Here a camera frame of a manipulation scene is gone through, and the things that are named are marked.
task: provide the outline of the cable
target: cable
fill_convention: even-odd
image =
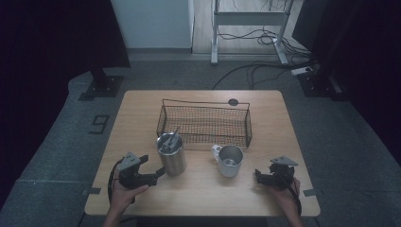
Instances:
[[[233,0],[233,4],[234,4],[234,7],[236,8],[236,10],[239,11],[239,9],[235,5],[235,0]]]
[[[278,6],[279,3],[280,3],[280,0],[277,0],[276,6],[274,7],[274,6],[272,5],[272,1],[271,1],[270,9],[269,9],[269,10],[271,10],[271,8],[275,8],[276,10],[279,10],[279,9],[283,8],[283,11],[286,11],[287,0],[285,0],[285,1],[284,1],[284,4],[281,5],[280,7]]]
[[[86,215],[85,212],[83,212],[82,216],[80,217],[80,220],[79,220],[79,222],[78,222],[77,227],[79,227],[80,224],[82,224],[82,221],[83,221],[83,218],[85,218],[85,215]]]
[[[228,76],[230,76],[233,72],[235,72],[235,71],[237,71],[237,70],[239,70],[239,69],[248,68],[248,69],[247,69],[247,82],[248,82],[248,85],[249,85],[250,89],[252,89],[253,86],[254,86],[255,84],[261,83],[261,82],[266,81],[266,80],[270,80],[270,79],[264,79],[263,81],[260,80],[260,81],[258,81],[258,82],[253,82],[253,74],[254,74],[255,70],[257,70],[257,69],[260,68],[260,67],[281,68],[281,69],[285,69],[285,71],[287,71],[287,70],[291,70],[291,69],[295,69],[295,68],[306,67],[306,66],[309,66],[309,65],[315,64],[315,63],[317,63],[316,60],[306,61],[306,62],[303,62],[303,63],[300,63],[300,64],[293,64],[293,65],[272,64],[271,62],[268,62],[268,61],[254,61],[252,64],[246,64],[246,65],[239,66],[239,67],[237,67],[237,68],[231,70],[230,72],[226,73],[223,77],[221,77],[221,78],[215,83],[215,85],[212,87],[212,90],[215,90],[216,87],[217,87],[224,79],[226,79],[226,78],[227,78]],[[255,69],[253,69],[253,72],[251,73],[251,81],[250,81],[250,80],[249,80],[249,70],[250,70],[251,67],[255,67]],[[276,78],[273,78],[273,79],[278,79],[285,71],[282,71],[281,73],[279,73],[279,74],[276,76]]]
[[[269,11],[271,11],[271,6],[273,5],[273,1],[272,0],[270,0],[270,2],[269,2]]]
[[[262,6],[262,8],[259,11],[262,11],[263,7],[265,7],[269,1],[271,1],[271,0],[266,0],[266,3]]]
[[[122,158],[121,160],[117,161],[114,166],[112,171],[110,172],[110,177],[109,177],[109,182],[107,183],[107,194],[109,196],[109,202],[112,202],[112,195],[113,195],[113,182],[114,182],[114,173],[115,173],[115,169],[117,168],[117,166],[119,164],[121,164],[123,162],[124,158]]]
[[[268,1],[265,3],[265,5],[263,7],[265,7],[266,4],[269,3],[270,4],[269,10],[271,10],[272,0],[268,0]],[[280,2],[280,0],[277,1],[276,9],[279,9],[278,8],[279,2]],[[285,8],[286,4],[287,4],[287,0],[285,0],[284,4],[281,7]],[[213,1],[211,1],[210,7],[211,7],[212,13],[214,13]],[[214,23],[213,23],[213,17],[212,17],[211,23],[212,23],[212,28],[213,28],[215,26]],[[250,35],[252,35],[252,34],[254,34],[255,32],[258,32],[258,31],[261,31],[263,33],[260,36],[248,37],[248,36],[250,36]],[[245,35],[241,35],[241,36],[236,36],[236,35],[233,35],[233,34],[221,33],[220,30],[219,30],[219,27],[218,27],[218,35],[223,40],[235,40],[235,39],[253,40],[253,39],[256,39],[259,44],[274,44],[274,41],[272,39],[277,38],[277,33],[269,31],[269,30],[266,30],[265,26],[263,26],[262,29],[257,29],[257,30],[251,31],[251,32],[249,32],[249,33],[247,33]],[[300,55],[300,56],[304,56],[304,57],[309,57],[309,55],[310,55],[309,50],[293,46],[290,42],[295,42],[295,41],[283,37],[282,44],[283,44],[284,48],[286,49],[286,51],[289,54],[295,54],[295,55]]]
[[[294,183],[294,184],[295,184],[295,190],[298,191],[297,183]],[[297,207],[298,207],[298,215],[300,216],[302,214],[302,205],[301,205],[301,201],[299,198],[299,194],[297,191],[294,191],[290,185],[288,185],[287,188],[288,188],[289,192],[292,194],[292,196],[294,197],[295,204],[297,204]]]

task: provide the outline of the white wall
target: white wall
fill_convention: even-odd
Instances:
[[[112,0],[126,48],[191,48],[193,0]]]

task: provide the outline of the mug handle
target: mug handle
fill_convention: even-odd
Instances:
[[[220,150],[221,150],[221,146],[219,146],[219,145],[212,146],[212,153],[213,153],[213,156],[215,156],[216,161],[218,161],[218,153],[220,152]]]

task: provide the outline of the black curtain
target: black curtain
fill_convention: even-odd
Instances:
[[[316,84],[333,76],[399,164],[400,12],[394,0],[305,0],[293,34],[321,63]]]
[[[110,0],[0,3],[3,204],[68,96],[93,68],[130,67]]]

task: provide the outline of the black cable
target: black cable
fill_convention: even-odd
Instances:
[[[249,73],[250,69],[252,68],[252,66],[247,68],[247,82],[248,82],[248,87],[251,90],[252,89],[252,85],[253,85],[253,72]]]
[[[262,68],[262,67],[268,67],[266,65],[257,65],[256,67],[254,67],[254,69],[251,72],[251,84],[250,84],[250,90],[253,90],[253,85],[254,85],[254,79],[253,79],[253,75],[254,72],[256,72],[257,69]]]
[[[271,1],[271,0],[266,0],[266,3],[262,6],[262,8],[259,11],[262,11],[263,7],[265,7],[269,1]]]
[[[272,32],[272,31],[269,31],[269,30],[266,30],[266,29],[265,29],[265,26],[263,26],[263,31],[264,31],[264,36],[265,36],[265,37],[269,37],[269,38],[276,38],[276,37],[277,37],[277,33]],[[289,39],[287,39],[287,38],[285,38],[285,37],[283,37],[283,39],[282,39],[282,44],[283,44],[283,46],[285,47],[285,49],[286,49],[286,51],[287,51],[288,53],[291,53],[291,54],[300,54],[300,55],[307,56],[307,57],[310,55],[310,54],[309,54],[309,50],[303,49],[303,48],[300,48],[300,47],[293,46],[293,45],[289,42]]]
[[[295,204],[298,207],[298,215],[300,216],[302,213],[302,205],[301,205],[301,201],[300,201],[299,194],[298,194],[297,183],[295,181],[293,181],[294,185],[295,185],[295,190],[296,190],[296,191],[294,191],[294,189],[292,189],[290,183],[287,183],[287,181],[284,179],[284,177],[280,177],[279,179],[286,186],[286,188],[288,189],[288,191],[291,193],[292,197],[294,198]]]
[[[107,194],[109,195],[109,202],[112,201],[112,194],[113,194],[113,182],[114,182],[114,172],[115,169],[117,168],[117,166],[119,164],[121,164],[121,162],[124,160],[124,158],[122,158],[121,160],[119,160],[118,162],[116,162],[113,166],[112,172],[110,172],[110,177],[109,177],[109,182],[107,183]]]
[[[236,8],[236,10],[239,11],[239,9],[235,5],[235,0],[233,0],[233,4],[234,4],[234,7]]]
[[[79,222],[78,222],[78,225],[77,225],[77,227],[79,227],[79,226],[80,226],[80,224],[82,224],[83,218],[85,218],[85,216],[86,216],[86,213],[85,213],[85,212],[83,212],[82,216],[80,217],[80,220],[79,220]]]
[[[269,11],[271,11],[271,6],[273,5],[273,0],[270,0],[269,2]]]
[[[225,33],[220,33],[220,30],[218,29],[218,35],[223,39],[223,40],[235,40],[235,39],[242,39],[242,40],[254,40],[254,39],[260,39],[260,36],[257,37],[247,37],[257,31],[263,31],[263,29],[257,29],[257,30],[253,30],[251,32],[249,32],[248,34],[245,35],[241,35],[241,36],[236,36],[236,35],[232,35],[232,34],[225,34]]]
[[[265,41],[263,40],[263,39],[265,39],[265,38],[269,38],[269,39],[270,39],[270,42],[269,42],[269,43],[265,43]],[[275,38],[274,36],[269,36],[269,35],[262,34],[262,35],[259,37],[259,39],[257,39],[257,43],[258,43],[258,44],[264,44],[264,45],[267,45],[267,44],[274,44],[274,41],[273,41],[274,38]]]
[[[257,63],[267,63],[267,61],[253,61],[252,62],[252,65],[255,65],[255,64],[257,64]],[[251,90],[252,89],[252,85],[253,85],[253,78],[252,77],[250,77],[250,69],[251,69],[252,67],[250,66],[248,69],[247,69],[247,82],[248,82],[248,86],[249,86],[249,89]]]
[[[275,79],[279,79],[280,78],[280,76],[281,75],[283,75],[286,71],[287,71],[288,69],[285,69],[285,70],[283,70],[283,71],[281,71],[280,73],[278,73],[277,75],[276,75],[276,77],[275,78],[269,78],[269,79],[262,79],[262,80],[259,80],[258,82],[254,82],[253,84],[252,84],[252,89],[251,90],[253,90],[253,88],[254,88],[254,85],[256,85],[256,84],[259,84],[259,83],[261,83],[261,82],[265,82],[265,81],[268,81],[268,80],[275,80]]]
[[[281,5],[280,7],[278,6],[278,4],[280,3],[280,0],[277,0],[277,4],[274,7],[276,10],[279,10],[281,8],[283,8],[283,11],[286,11],[286,5],[287,5],[287,0],[284,1],[284,4]]]
[[[220,78],[215,85],[213,86],[212,90],[215,90],[216,87],[218,86],[219,83],[221,83],[224,79],[226,79],[228,76],[230,76],[230,74],[232,74],[233,72],[239,70],[239,69],[243,69],[243,68],[247,68],[247,67],[254,67],[254,66],[258,66],[258,65],[263,65],[266,67],[273,67],[273,68],[281,68],[281,69],[286,69],[286,70],[291,70],[291,69],[295,69],[295,68],[302,68],[302,67],[306,67],[309,66],[310,64],[315,64],[317,61],[316,60],[311,60],[311,61],[306,61],[300,64],[293,64],[293,65],[280,65],[280,64],[271,64],[271,62],[268,61],[258,61],[258,62],[265,62],[263,64],[247,64],[247,65],[242,65],[239,66],[233,70],[231,70],[230,72],[228,72],[227,74],[225,74],[222,78]],[[247,81],[248,81],[248,85],[252,86],[252,83],[249,83],[249,79],[248,79],[248,75],[247,75]]]

